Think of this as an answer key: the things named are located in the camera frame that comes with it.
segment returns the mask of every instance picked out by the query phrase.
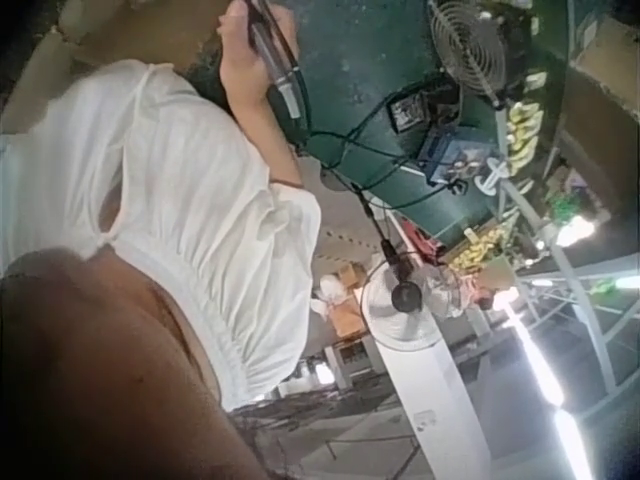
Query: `fan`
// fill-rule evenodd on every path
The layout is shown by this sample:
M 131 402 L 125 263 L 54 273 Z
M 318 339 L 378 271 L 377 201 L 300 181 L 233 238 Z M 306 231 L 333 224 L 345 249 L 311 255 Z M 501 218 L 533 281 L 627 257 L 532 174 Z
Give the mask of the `fan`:
M 446 71 L 494 108 L 517 100 L 531 50 L 531 16 L 506 4 L 428 0 L 431 32 Z
M 413 264 L 418 253 L 397 254 L 397 261 Z M 360 308 L 373 337 L 392 350 L 429 348 L 442 334 L 436 319 L 462 313 L 460 280 L 445 266 L 426 264 L 401 280 L 390 262 L 383 262 L 365 283 Z

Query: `white shirt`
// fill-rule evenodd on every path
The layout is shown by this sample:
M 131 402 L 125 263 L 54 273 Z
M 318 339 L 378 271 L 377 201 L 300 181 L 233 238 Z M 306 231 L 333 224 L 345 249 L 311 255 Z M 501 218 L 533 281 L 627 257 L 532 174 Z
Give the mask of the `white shirt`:
M 174 299 L 231 410 L 288 376 L 304 348 L 320 210 L 269 183 L 235 122 L 169 66 L 118 62 L 52 101 L 0 163 L 4 271 L 19 256 L 105 244 Z M 120 213 L 98 215 L 122 181 Z

